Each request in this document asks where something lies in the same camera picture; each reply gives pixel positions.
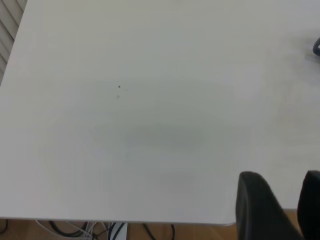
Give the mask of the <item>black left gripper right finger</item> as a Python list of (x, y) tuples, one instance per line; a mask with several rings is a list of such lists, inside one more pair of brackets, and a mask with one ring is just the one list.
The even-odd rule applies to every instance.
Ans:
[(305, 240), (320, 239), (320, 172), (309, 170), (300, 191), (297, 220)]

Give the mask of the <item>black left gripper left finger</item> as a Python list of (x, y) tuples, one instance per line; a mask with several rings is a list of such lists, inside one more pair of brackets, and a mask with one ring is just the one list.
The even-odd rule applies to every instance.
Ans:
[(258, 173), (239, 174), (235, 217), (239, 240), (302, 240), (266, 180)]

